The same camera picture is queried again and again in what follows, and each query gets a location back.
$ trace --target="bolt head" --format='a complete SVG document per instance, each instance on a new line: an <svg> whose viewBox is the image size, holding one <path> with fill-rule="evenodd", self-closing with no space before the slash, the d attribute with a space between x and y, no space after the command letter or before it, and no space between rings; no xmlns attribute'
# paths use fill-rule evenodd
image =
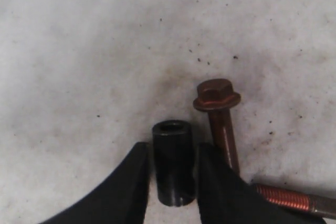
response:
<svg viewBox="0 0 336 224"><path fill-rule="evenodd" d="M197 93L194 108L201 111L229 109L240 102L240 94L226 79L207 80L198 85Z"/></svg>

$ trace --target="concrete floor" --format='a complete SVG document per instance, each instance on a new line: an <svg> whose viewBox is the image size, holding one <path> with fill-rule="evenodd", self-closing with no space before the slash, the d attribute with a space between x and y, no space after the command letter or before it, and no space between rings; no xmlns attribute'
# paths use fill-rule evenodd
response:
<svg viewBox="0 0 336 224"><path fill-rule="evenodd" d="M242 177L336 198L335 37L336 0L0 0L0 223L73 204L158 121L209 139L192 100L218 77ZM153 182L146 224L199 218Z"/></svg>

